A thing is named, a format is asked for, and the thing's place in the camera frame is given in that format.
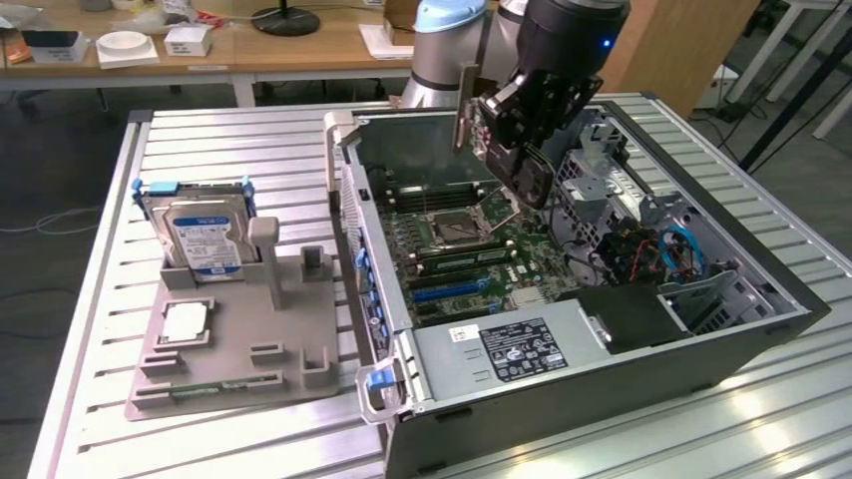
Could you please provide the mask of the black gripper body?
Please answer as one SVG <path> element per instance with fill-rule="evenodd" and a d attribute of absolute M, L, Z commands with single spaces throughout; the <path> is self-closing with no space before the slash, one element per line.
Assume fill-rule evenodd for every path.
<path fill-rule="evenodd" d="M 516 38 L 517 72 L 561 79 L 595 75 L 628 14 L 628 1 L 528 1 Z"/>

